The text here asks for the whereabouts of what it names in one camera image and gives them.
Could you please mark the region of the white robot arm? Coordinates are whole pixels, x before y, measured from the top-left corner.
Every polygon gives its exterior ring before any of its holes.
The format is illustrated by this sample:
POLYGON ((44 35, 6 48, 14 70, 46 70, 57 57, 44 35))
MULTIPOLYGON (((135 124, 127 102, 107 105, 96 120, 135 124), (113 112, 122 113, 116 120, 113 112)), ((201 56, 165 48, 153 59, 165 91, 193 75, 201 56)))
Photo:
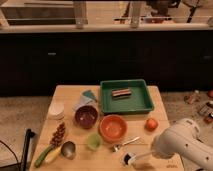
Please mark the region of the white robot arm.
POLYGON ((153 139, 152 154, 170 159, 177 153, 206 171, 213 171, 213 148, 199 141, 199 135, 200 128, 195 121, 189 118, 178 120, 153 139))

